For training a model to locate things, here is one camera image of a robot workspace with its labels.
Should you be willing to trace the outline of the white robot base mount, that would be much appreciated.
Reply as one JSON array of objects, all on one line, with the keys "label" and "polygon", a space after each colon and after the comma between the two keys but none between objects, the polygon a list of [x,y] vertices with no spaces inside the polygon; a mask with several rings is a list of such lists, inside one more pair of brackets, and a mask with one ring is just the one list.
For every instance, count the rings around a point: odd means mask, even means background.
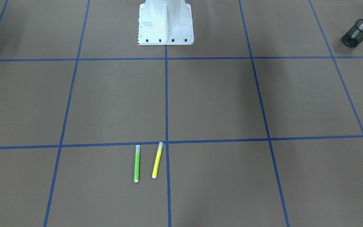
[{"label": "white robot base mount", "polygon": [[146,0],[139,5],[138,45],[192,45],[193,13],[184,0]]}]

